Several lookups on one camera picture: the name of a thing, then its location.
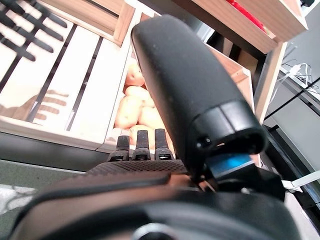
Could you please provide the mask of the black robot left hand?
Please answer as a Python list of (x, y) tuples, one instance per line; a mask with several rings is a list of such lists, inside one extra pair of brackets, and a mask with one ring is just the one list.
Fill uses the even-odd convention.
[[(27, 13), (24, 8), (18, 3), (17, 0), (2, 0), (0, 2), (6, 10), (10, 10), (13, 13), (17, 14), (18, 16), (22, 17), (26, 21), (33, 24), (38, 29), (45, 32), (47, 35), (55, 38), (58, 41), (63, 41), (64, 38), (61, 34), (57, 33), (55, 30), (45, 26), (40, 19), (35, 18), (33, 15)], [(42, 4), (40, 4), (36, 0), (27, 0), (26, 3), (39, 11), (41, 15), (45, 18), (50, 19), (52, 22), (58, 24), (59, 26), (66, 28), (67, 23), (60, 19), (59, 17), (55, 16), (53, 13), (51, 13), (50, 10), (48, 10), (46, 7), (44, 7)], [(36, 46), (40, 47), (41, 49), (53, 53), (54, 49), (43, 42), (42, 40), (35, 37), (34, 33), (28, 32), (23, 27), (17, 25), (13, 19), (11, 19), (6, 13), (5, 10), (0, 11), (0, 24), (4, 27), (16, 32), (18, 35), (24, 37), (27, 41), (34, 43)], [(13, 41), (5, 37), (5, 35), (0, 35), (0, 43), (7, 48), (13, 50), (19, 57), (24, 57), (32, 62), (36, 60), (35, 56), (29, 53), (28, 51), (24, 50), (21, 46), (15, 44)]]

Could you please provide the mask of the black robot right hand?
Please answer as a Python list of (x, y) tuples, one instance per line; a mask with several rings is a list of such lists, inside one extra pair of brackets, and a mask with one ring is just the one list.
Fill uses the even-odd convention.
[(132, 28), (131, 42), (178, 159), (155, 132), (153, 160), (119, 151), (40, 191), (11, 240), (299, 240), (276, 173), (251, 155), (266, 131), (209, 48), (162, 15)]

